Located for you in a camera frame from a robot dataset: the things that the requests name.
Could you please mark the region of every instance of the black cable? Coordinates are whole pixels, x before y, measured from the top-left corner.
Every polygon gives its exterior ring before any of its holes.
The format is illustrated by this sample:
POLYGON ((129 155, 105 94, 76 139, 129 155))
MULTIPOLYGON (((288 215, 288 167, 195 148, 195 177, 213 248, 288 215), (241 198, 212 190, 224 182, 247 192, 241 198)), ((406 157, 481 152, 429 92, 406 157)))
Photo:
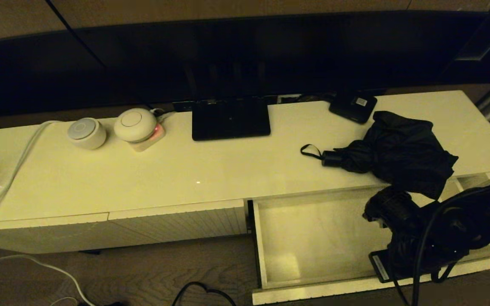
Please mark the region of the black cable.
POLYGON ((398 295, 400 296, 402 302, 404 303, 405 306, 410 306, 410 302, 408 302, 408 299, 402 292, 402 289, 400 287, 400 284, 398 283, 398 280, 396 279, 394 275, 394 249, 395 249, 395 241, 398 241, 399 239, 396 239, 395 236, 397 234, 393 233, 393 236, 390 240, 390 248, 387 250, 389 252, 389 265, 387 266, 387 269, 389 270, 389 277, 393 279, 394 287, 396 288, 396 291, 398 292, 398 295))
POLYGON ((101 61, 100 58, 97 57, 97 55, 94 53, 94 51, 92 51, 92 49, 90 49, 90 47, 88 47, 88 45, 82 39, 80 39, 80 37, 75 33, 74 29, 72 29, 72 27, 69 25, 69 23, 64 19, 64 16, 62 16, 62 14, 60 14, 60 12, 56 8, 56 6, 54 6, 54 4, 52 4, 52 2, 50 0, 45 0, 45 2, 46 2, 46 4, 48 4, 50 6, 50 8, 54 12, 54 14, 56 14, 58 19, 60 19, 60 21, 64 24, 64 26, 66 27, 68 32, 71 34, 71 36, 73 36, 73 38, 75 38, 75 40, 82 45, 84 50, 86 50, 88 52, 88 54, 90 54, 90 56, 92 56, 98 62, 98 64, 100 64, 103 67, 103 69, 107 70, 107 66, 105 66, 105 64, 101 61))
POLYGON ((225 298, 228 302, 230 302, 230 304, 232 304, 232 306, 236 306, 236 304, 234 303, 234 301, 232 300, 232 298, 230 298, 230 296, 228 294, 224 293, 223 291, 217 290, 217 289, 208 289, 208 287, 206 285, 200 283, 199 281, 191 281, 190 283, 187 283, 181 289, 181 291, 179 291, 179 293, 175 297, 175 300, 173 300, 173 303, 171 304, 171 306, 177 305, 177 302, 179 301, 179 298, 181 298, 182 294, 184 294, 185 291, 188 289, 188 287, 190 287, 192 285, 196 285, 196 286, 202 287, 207 294, 210 294, 210 293, 218 294, 218 295, 222 296, 223 298, 225 298))
POLYGON ((333 95, 330 95, 329 93, 320 93, 320 94, 315 94, 315 93, 312 93, 312 94, 307 94, 307 93, 304 93, 302 95, 300 95, 299 97, 297 97, 293 103, 298 103, 298 102, 309 102, 309 101, 326 101, 328 103, 332 103, 334 101, 334 96, 333 95), (310 100, 307 100, 307 101, 301 101, 302 99, 305 99, 305 98, 314 98, 314 99, 310 99, 310 100))
POLYGON ((464 192, 461 192, 460 194, 457 194, 456 196, 453 196, 452 198, 448 199, 445 201, 443 204, 441 204, 436 211, 432 214, 432 217, 428 221, 428 225, 426 225, 426 228, 424 228, 424 231, 422 232, 421 235, 421 240, 417 248, 416 252, 416 258, 413 263, 413 298, 412 298, 412 306, 418 306, 419 304, 419 286, 420 286, 420 277, 421 277, 421 262, 422 262, 422 254, 424 252, 424 246, 426 245, 426 239, 428 238, 428 234, 430 233, 430 229, 432 229, 432 225, 434 225, 434 221, 438 217, 438 215, 446 208, 448 207, 451 203, 453 203, 456 200, 461 199, 463 196, 470 196, 475 193, 480 193, 482 191, 481 188, 473 189, 473 190, 466 190, 464 192))
POLYGON ((442 277, 439 276, 439 273, 440 273, 439 270, 436 273, 430 273, 430 279, 432 279, 433 283, 443 283, 443 281, 445 281, 447 279, 447 277, 449 276, 449 273, 451 272, 451 270, 453 269, 454 266, 455 266, 455 263, 452 263, 449 266, 447 266, 447 269, 445 269, 442 277))

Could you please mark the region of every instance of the power cord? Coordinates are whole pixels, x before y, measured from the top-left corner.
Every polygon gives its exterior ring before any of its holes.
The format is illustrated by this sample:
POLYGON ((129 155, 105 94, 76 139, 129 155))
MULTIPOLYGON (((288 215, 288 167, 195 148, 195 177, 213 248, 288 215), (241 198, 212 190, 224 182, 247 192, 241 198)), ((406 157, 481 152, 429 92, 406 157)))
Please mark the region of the power cord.
POLYGON ((74 297, 71 297, 71 296, 66 296, 66 297, 63 297, 63 298, 61 298, 61 299, 59 299, 59 300, 55 300, 55 301, 54 301, 52 304, 50 304, 50 306, 54 306, 54 305, 58 304, 59 302, 61 302, 61 301, 63 301, 63 300, 74 300, 74 302, 75 302, 75 306, 78 306, 78 301, 77 301, 77 299, 76 299, 76 298, 74 298, 74 297))
POLYGON ((335 95, 334 94, 330 94, 330 93, 312 93, 312 94, 303 94, 303 95, 300 95, 299 97, 297 97, 295 100, 294 100, 294 103, 298 103, 298 102, 309 102, 309 101, 326 101, 326 102, 329 102, 329 103, 332 103, 334 101, 334 97, 335 95))
MULTIPOLYGON (((468 189, 465 190, 456 196, 453 196, 452 198, 449 198, 448 200, 444 201, 443 204, 434 211, 432 214, 432 217, 428 221, 428 224, 424 228, 424 231, 421 235, 420 242, 417 247, 417 252, 416 252, 416 258, 413 263, 413 297, 412 297, 412 306, 418 306, 419 304, 419 286, 421 285, 420 278, 421 278, 421 263, 422 263, 422 255, 424 252, 424 247, 426 245, 426 240, 428 238, 428 234, 430 233, 430 230, 432 229, 432 226, 434 225, 434 221, 436 221, 436 218, 441 214, 442 211, 444 211, 451 203, 454 201, 460 199, 463 196, 468 196, 471 194, 475 193, 480 193, 482 189, 480 188, 474 188, 474 189, 468 189)), ((446 279, 449 276, 449 272, 451 269, 453 269, 454 265, 449 265, 446 269, 446 273, 442 275, 443 279, 446 279)))
MULTIPOLYGON (((12 185, 12 182, 14 181, 14 178, 16 177, 16 174, 18 173, 20 167, 22 166, 22 164, 24 163, 24 161, 26 160, 26 157, 31 149, 31 147, 33 147, 33 144, 35 143, 35 141, 37 140, 37 138, 39 137, 39 135, 41 134, 41 132, 47 127, 49 126, 50 124, 52 123, 55 123, 55 122, 59 122, 59 121, 48 121, 48 122, 43 122, 42 124, 39 125, 39 127, 37 128, 37 130, 35 131, 35 133, 33 133, 33 135, 31 136, 31 138, 29 138, 29 141, 28 143, 26 144, 26 147, 24 149, 24 151, 22 151, 22 155, 20 155, 20 159, 18 160, 18 162, 16 163, 16 166, 14 168, 14 170, 12 171, 12 174, 10 176, 10 179, 9 179, 9 182, 7 183, 7 185, 1 190, 1 193, 0 193, 0 200, 6 195, 6 193, 8 192, 10 186, 12 185)), ((18 259, 18 258, 22 258, 22 259, 29 259, 31 261, 33 261, 34 263, 38 264, 38 265, 41 265, 43 267, 47 267, 47 268, 50 268, 50 269, 53 269, 53 270, 56 270, 60 273, 63 273, 65 274, 66 276, 70 277, 70 279, 73 281, 73 283, 75 284, 75 286, 77 287, 77 291, 78 293, 80 294, 80 297, 84 300, 84 302, 86 302, 86 304, 90 305, 90 306, 95 306, 95 304, 93 304, 92 302, 90 302, 86 296, 84 296, 84 293, 82 292, 82 290, 80 290, 80 286, 78 284, 78 281, 75 279, 75 277, 73 277, 73 275, 69 274, 68 272, 58 268, 58 267, 55 267, 53 265, 49 265, 49 264, 46 264, 46 263, 42 263, 41 261, 39 261, 37 258, 33 257, 33 256, 29 256, 29 255, 25 255, 25 254, 18 254, 18 255, 10 255, 10 256, 4 256, 4 257, 0 257, 0 261, 2 260, 5 260, 5 259, 18 259)))
POLYGON ((163 108, 153 108, 150 110, 159 123, 163 123, 167 118, 173 116, 176 112, 166 112, 163 108))
POLYGON ((211 293, 212 294, 218 294, 218 295, 222 296, 223 298, 225 298, 232 306, 236 306, 236 304, 234 303, 234 301, 232 300, 232 298, 230 298, 230 296, 228 294, 224 293, 223 291, 217 290, 217 289, 209 289, 206 285, 204 285, 203 283, 200 283, 199 281, 191 281, 190 283, 187 283, 181 289, 181 291, 179 291, 179 293, 175 297, 175 300, 173 300, 173 303, 171 304, 171 306, 177 305, 179 298, 181 298, 181 296, 185 293, 185 291, 188 289, 188 287, 190 287, 192 285, 202 287, 207 294, 211 294, 211 293))
POLYGON ((399 237, 397 238, 397 234, 393 233, 393 236, 390 241, 390 248, 388 250, 389 252, 389 264, 387 265, 387 269, 389 271, 389 276, 393 279, 394 287, 396 288, 396 291, 398 292, 398 295, 400 296, 400 299, 402 300, 403 304, 405 306, 410 306, 410 302, 406 299, 406 296, 402 292, 402 288, 400 287, 400 284, 398 283, 398 280, 396 279, 394 275, 394 244, 399 240, 399 237))
POLYGON ((60 22, 64 25, 64 27, 66 27, 66 29, 71 34, 71 36, 73 36, 74 40, 76 40, 84 48, 84 50, 86 50, 86 52, 88 52, 88 54, 90 54, 90 56, 94 60, 96 60, 96 62, 100 66, 103 67, 104 70, 107 70, 107 66, 105 65, 105 63, 94 53, 94 51, 92 51, 92 49, 90 49, 90 47, 82 39, 80 39, 80 37, 76 34, 74 29, 69 25, 69 23, 66 21, 66 19, 64 19, 64 16, 62 16, 62 14, 60 14, 60 11, 58 11, 56 6, 54 6, 54 4, 52 4, 52 2, 50 0, 45 0, 45 2, 46 2, 46 4, 48 4, 50 9, 54 12, 56 17, 58 19, 60 19, 60 22))

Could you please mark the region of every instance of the label sticker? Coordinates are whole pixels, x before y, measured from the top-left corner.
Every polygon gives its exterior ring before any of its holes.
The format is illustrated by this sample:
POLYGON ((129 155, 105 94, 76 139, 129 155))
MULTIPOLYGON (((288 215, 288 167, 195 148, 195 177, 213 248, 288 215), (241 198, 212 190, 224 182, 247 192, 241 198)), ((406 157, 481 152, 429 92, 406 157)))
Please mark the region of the label sticker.
POLYGON ((387 271, 385 271, 385 267, 383 267, 383 263, 381 263, 381 259, 377 255, 372 256, 374 263, 376 263, 377 269, 379 270, 379 273, 381 274, 381 277, 385 281, 389 280, 389 275, 387 274, 387 271))
POLYGON ((366 103, 368 103, 368 101, 366 101, 365 99, 362 99, 362 98, 356 99, 356 104, 358 104, 358 105, 366 106, 366 103))

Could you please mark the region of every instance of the umbrella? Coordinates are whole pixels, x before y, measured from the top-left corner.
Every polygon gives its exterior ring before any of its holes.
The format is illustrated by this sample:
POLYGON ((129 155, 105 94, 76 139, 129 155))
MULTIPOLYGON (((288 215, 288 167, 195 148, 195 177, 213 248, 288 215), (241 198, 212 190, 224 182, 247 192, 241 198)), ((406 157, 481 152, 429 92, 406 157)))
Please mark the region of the umbrella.
POLYGON ((364 139, 348 147, 322 155, 319 151, 317 156, 303 151, 308 144, 301 152, 320 159, 325 166, 357 173, 371 171, 396 188, 438 199, 458 157, 442 148, 432 132, 432 122, 386 111, 373 113, 373 119, 364 139))

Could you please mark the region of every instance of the umbrella handle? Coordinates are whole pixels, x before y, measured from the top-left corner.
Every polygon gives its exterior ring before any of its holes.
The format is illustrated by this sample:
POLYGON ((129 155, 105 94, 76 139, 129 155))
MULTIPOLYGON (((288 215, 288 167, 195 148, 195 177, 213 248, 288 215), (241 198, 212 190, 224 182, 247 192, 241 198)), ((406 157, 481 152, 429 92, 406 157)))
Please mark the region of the umbrella handle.
POLYGON ((300 148, 300 153, 302 153, 302 155, 306 155, 306 156, 311 156, 311 157, 315 157, 316 159, 319 159, 320 161, 323 160, 323 156, 321 155, 321 151, 319 150, 319 148, 315 147, 314 145, 312 145, 311 143, 308 143, 306 144, 305 146, 301 147, 300 148), (317 152, 319 152, 319 155, 315 155, 313 153, 307 153, 307 152, 304 152, 305 149, 307 149, 307 147, 309 146, 312 146, 314 147, 317 152))

